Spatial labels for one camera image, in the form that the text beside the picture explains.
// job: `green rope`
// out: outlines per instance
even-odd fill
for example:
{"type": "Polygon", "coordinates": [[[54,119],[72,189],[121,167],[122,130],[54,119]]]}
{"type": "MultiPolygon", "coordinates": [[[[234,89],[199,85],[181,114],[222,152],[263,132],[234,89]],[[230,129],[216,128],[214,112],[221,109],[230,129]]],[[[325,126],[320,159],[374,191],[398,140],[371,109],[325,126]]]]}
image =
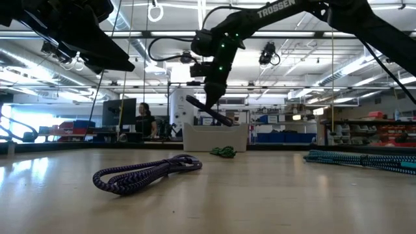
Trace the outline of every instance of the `green rope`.
{"type": "Polygon", "coordinates": [[[233,159],[237,152],[234,150],[233,146],[226,146],[224,148],[213,148],[210,154],[217,155],[227,159],[233,159]]]}

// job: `white plastic bin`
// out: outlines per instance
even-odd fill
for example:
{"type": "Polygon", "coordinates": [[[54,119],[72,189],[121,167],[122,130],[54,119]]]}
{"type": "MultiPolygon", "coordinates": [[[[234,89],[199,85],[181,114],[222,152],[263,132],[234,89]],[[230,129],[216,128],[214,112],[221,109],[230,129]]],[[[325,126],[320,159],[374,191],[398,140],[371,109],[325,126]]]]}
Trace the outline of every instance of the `white plastic bin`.
{"type": "Polygon", "coordinates": [[[183,125],[183,149],[185,151],[209,152],[215,147],[233,146],[237,152],[245,152],[248,124],[239,126],[192,126],[183,125]]]}

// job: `robotic arm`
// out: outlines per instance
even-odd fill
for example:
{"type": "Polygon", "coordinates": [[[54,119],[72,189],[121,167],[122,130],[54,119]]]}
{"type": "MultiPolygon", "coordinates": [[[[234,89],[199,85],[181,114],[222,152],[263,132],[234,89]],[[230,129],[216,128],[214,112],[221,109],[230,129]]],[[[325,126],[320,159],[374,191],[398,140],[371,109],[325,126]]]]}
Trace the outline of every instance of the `robotic arm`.
{"type": "MultiPolygon", "coordinates": [[[[327,2],[277,0],[262,8],[232,13],[211,30],[196,31],[191,44],[192,51],[204,57],[214,57],[212,62],[195,64],[190,69],[192,77],[205,76],[205,109],[210,109],[226,93],[226,82],[235,54],[238,48],[245,49],[242,41],[264,26],[303,11],[327,22],[338,31],[354,34],[365,45],[368,42],[416,76],[416,41],[376,16],[367,0],[327,2]]],[[[229,125],[229,122],[223,121],[223,124],[229,125]]]]}
{"type": "Polygon", "coordinates": [[[12,20],[24,24],[45,40],[60,62],[70,62],[80,52],[96,73],[131,72],[135,66],[129,55],[98,25],[113,10],[109,0],[0,0],[0,25],[9,27],[12,20]]]}

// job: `computer monitor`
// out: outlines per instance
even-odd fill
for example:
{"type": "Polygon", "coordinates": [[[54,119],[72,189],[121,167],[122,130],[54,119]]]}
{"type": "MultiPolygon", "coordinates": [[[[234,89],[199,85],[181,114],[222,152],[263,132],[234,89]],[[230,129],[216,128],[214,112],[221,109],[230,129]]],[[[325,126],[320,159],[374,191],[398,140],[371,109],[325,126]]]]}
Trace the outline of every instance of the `computer monitor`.
{"type": "MultiPolygon", "coordinates": [[[[103,126],[115,126],[120,123],[121,100],[105,101],[103,103],[103,126]]],[[[123,103],[122,125],[136,124],[136,99],[125,99],[123,103]]]]}

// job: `woman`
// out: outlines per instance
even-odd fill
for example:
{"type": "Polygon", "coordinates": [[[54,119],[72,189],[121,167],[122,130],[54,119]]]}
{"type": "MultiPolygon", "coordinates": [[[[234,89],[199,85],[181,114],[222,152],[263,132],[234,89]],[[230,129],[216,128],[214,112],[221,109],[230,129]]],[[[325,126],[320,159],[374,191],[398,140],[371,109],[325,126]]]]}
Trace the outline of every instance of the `woman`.
{"type": "Polygon", "coordinates": [[[150,136],[154,138],[157,134],[157,124],[155,117],[151,115],[149,105],[147,103],[141,103],[138,107],[140,116],[136,117],[136,132],[142,133],[143,137],[150,136]]]}

